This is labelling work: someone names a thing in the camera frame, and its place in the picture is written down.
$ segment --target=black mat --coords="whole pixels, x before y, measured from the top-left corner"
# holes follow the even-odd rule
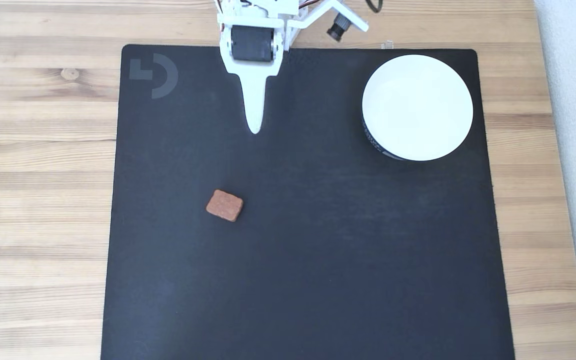
[[[152,99],[154,53],[178,84]],[[362,129],[370,75],[412,53],[474,100],[435,161]],[[257,135],[217,48],[131,45],[121,65],[103,360],[514,358],[474,51],[293,49]],[[214,189],[244,199],[235,223],[205,212]]]

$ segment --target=gray logo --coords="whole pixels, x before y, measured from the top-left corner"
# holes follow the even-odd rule
[[[160,64],[166,71],[166,81],[158,88],[152,89],[151,99],[163,98],[170,94],[170,92],[177,86],[179,80],[179,72],[175,63],[168,57],[154,53],[152,55],[152,62]],[[142,59],[130,59],[130,80],[152,80],[153,71],[142,69]]]

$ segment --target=wood grain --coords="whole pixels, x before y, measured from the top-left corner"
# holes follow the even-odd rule
[[[304,48],[477,50],[519,360],[576,360],[576,258],[532,0],[385,0]],[[0,0],[0,360],[99,358],[122,46],[215,45],[210,0]],[[75,69],[65,72],[64,69]]]

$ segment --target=white plate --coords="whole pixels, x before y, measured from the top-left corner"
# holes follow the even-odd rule
[[[447,64],[403,55],[382,64],[363,91],[370,135],[396,157],[425,161],[453,152],[473,123],[473,99]]]

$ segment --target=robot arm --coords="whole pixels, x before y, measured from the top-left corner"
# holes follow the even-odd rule
[[[288,51],[301,29],[306,29],[327,11],[338,12],[327,33],[340,41],[355,25],[362,31],[368,23],[340,0],[215,0],[221,28],[219,52],[226,70],[241,82],[244,111],[250,131],[261,129],[266,97],[266,78],[279,73],[284,51]]]

